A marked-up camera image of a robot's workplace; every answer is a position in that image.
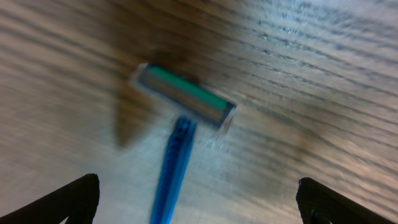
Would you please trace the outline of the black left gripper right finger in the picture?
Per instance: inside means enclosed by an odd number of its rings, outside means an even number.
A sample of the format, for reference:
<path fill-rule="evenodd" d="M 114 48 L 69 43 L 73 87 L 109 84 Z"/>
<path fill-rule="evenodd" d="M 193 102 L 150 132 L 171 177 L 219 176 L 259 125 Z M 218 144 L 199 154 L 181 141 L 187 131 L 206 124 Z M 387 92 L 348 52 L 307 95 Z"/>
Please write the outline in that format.
<path fill-rule="evenodd" d="M 303 224 L 394 224 L 309 177 L 299 180 L 296 201 Z"/>

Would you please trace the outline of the blue disposable razor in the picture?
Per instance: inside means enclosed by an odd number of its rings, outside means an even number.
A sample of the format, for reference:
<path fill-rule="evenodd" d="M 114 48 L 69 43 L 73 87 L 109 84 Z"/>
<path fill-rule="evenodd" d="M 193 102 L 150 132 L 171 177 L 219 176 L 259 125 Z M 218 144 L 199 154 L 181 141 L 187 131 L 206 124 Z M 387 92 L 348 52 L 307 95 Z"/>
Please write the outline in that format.
<path fill-rule="evenodd" d="M 199 120 L 219 133 L 231 126 L 237 104 L 153 63 L 141 63 L 131 85 L 177 105 L 182 112 L 165 147 L 150 224 L 169 224 L 193 149 Z"/>

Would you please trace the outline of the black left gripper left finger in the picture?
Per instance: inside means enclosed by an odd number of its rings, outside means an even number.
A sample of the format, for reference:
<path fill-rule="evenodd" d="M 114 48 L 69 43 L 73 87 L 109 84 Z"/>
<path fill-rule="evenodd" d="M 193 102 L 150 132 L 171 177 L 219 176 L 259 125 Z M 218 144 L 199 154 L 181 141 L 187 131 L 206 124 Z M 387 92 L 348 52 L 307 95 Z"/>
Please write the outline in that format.
<path fill-rule="evenodd" d="M 92 224 L 100 200 L 100 181 L 86 174 L 40 199 L 1 217 L 1 224 Z"/>

